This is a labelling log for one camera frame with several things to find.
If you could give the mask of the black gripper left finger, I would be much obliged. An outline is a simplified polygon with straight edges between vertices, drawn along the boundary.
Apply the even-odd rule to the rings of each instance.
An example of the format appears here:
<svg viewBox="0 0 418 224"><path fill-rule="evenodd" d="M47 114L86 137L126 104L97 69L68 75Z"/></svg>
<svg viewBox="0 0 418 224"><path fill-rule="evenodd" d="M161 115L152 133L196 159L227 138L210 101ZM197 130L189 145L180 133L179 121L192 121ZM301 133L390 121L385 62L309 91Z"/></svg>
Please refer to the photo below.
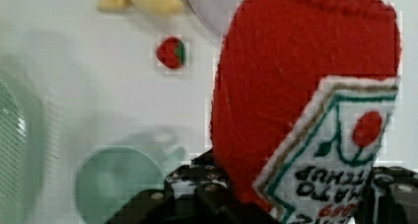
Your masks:
<svg viewBox="0 0 418 224"><path fill-rule="evenodd" d="M230 187L230 179L213 157L213 150L191 160L188 165L181 165L170 172L164 180L164 189L171 191L174 198L194 194L199 185L218 184Z"/></svg>

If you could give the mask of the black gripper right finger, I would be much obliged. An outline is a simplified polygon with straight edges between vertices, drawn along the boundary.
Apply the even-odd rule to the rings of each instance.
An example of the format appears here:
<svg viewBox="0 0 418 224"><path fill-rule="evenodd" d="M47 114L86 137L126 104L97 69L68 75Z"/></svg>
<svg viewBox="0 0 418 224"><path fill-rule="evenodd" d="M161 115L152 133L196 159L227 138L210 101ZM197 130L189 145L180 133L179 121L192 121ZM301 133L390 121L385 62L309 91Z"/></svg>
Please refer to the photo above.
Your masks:
<svg viewBox="0 0 418 224"><path fill-rule="evenodd" d="M418 224L417 173L398 166L373 168L359 224Z"/></svg>

